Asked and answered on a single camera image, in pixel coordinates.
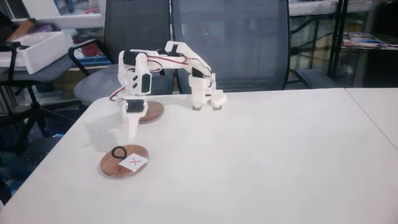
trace robotic arm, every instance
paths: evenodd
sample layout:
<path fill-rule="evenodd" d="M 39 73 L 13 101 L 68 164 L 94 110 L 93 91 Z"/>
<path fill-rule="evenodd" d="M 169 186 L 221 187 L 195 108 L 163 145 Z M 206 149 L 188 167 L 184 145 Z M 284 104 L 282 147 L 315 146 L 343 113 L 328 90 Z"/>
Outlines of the robotic arm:
<path fill-rule="evenodd" d="M 146 114 L 147 103 L 144 96 L 150 94 L 151 72 L 159 72 L 165 68 L 183 68 L 190 73 L 188 81 L 192 94 L 189 101 L 194 110 L 200 110 L 208 102 L 215 110 L 219 110 L 226 102 L 223 91 L 216 89 L 216 74 L 187 44 L 168 41 L 165 53 L 130 50 L 119 54 L 118 79 L 122 87 L 109 98 L 113 100 L 119 92 L 127 90 L 127 94 L 122 94 L 119 99 L 123 104 L 122 113 L 128 124 L 130 142 L 134 139 L 139 118 Z"/>

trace book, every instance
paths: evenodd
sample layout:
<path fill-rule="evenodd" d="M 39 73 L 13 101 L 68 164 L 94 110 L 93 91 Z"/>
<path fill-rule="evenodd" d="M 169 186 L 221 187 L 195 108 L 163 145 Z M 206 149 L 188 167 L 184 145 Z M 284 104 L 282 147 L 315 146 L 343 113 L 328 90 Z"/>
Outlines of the book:
<path fill-rule="evenodd" d="M 398 50 L 398 38 L 365 32 L 344 33 L 343 47 L 359 49 Z"/>

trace cable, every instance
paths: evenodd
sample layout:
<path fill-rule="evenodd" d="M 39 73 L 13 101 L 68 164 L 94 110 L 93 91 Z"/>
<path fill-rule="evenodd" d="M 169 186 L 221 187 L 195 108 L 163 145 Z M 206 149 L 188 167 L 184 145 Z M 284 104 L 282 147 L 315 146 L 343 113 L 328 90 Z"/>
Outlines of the cable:
<path fill-rule="evenodd" d="M 174 62 L 174 63 L 177 63 L 177 64 L 180 64 L 180 65 L 188 65 L 188 63 L 185 63 L 185 62 L 178 62 L 178 61 L 176 61 L 176 60 L 171 60 L 171 59 L 168 59 L 168 58 L 163 58 L 163 57 L 158 57 L 158 56 L 147 56 L 148 58 L 157 58 L 157 59 L 162 59 L 162 60 L 166 60 L 166 61 L 169 61 L 169 62 Z"/>
<path fill-rule="evenodd" d="M 159 63 L 159 62 L 157 62 L 157 61 L 155 61 L 155 60 L 148 60 L 148 62 L 155 62 L 156 64 L 160 65 L 160 68 L 159 68 L 159 69 L 157 69 L 157 70 L 151 70 L 151 72 L 159 72 L 159 71 L 163 70 L 163 66 L 162 66 L 161 63 Z"/>
<path fill-rule="evenodd" d="M 118 94 L 120 91 L 124 90 L 125 87 L 126 87 L 126 85 L 124 85 L 124 86 L 118 88 L 117 90 L 115 90 L 115 91 L 109 96 L 109 100 L 110 100 L 110 101 L 113 101 L 113 102 L 119 101 L 119 100 L 114 100 L 113 97 L 114 97 L 116 94 Z"/>

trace chair backrest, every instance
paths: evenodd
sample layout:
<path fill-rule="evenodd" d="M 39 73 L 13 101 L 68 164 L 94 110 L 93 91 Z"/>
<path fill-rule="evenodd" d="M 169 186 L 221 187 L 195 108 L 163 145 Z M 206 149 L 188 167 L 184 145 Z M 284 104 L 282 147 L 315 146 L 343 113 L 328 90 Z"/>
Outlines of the chair backrest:
<path fill-rule="evenodd" d="M 170 40 L 169 0 L 107 0 L 105 45 L 114 63 L 128 49 L 163 49 Z"/>
<path fill-rule="evenodd" d="M 224 91 L 280 90 L 289 68 L 287 0 L 174 0 L 176 41 L 216 73 Z M 187 74 L 178 71 L 183 93 Z"/>

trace wooden disc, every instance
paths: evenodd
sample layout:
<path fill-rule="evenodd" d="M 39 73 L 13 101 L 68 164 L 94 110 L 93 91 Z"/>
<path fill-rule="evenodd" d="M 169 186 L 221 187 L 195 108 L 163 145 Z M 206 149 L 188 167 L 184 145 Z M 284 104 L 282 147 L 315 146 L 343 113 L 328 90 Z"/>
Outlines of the wooden disc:
<path fill-rule="evenodd" d="M 127 145 L 123 146 L 126 151 L 127 151 L 127 156 L 130 156 L 131 154 L 135 153 L 137 155 L 140 155 L 145 158 L 149 158 L 149 153 L 146 148 L 138 145 Z M 115 151 L 116 156 L 123 156 L 123 151 L 122 150 L 117 150 Z M 108 152 L 101 160 L 100 166 L 101 170 L 104 174 L 110 176 L 110 177 L 115 177 L 115 178 L 123 178 L 123 177 L 128 177 L 130 175 L 134 175 L 138 173 L 140 170 L 145 168 L 147 165 L 144 164 L 142 165 L 138 170 L 133 172 L 130 169 L 125 168 L 124 166 L 119 165 L 119 163 L 122 161 L 122 159 L 117 159 L 114 158 L 111 155 L 111 152 Z"/>
<path fill-rule="evenodd" d="M 139 119 L 140 124 L 147 124 L 158 120 L 164 113 L 162 103 L 156 101 L 148 101 L 148 111 L 145 116 Z"/>

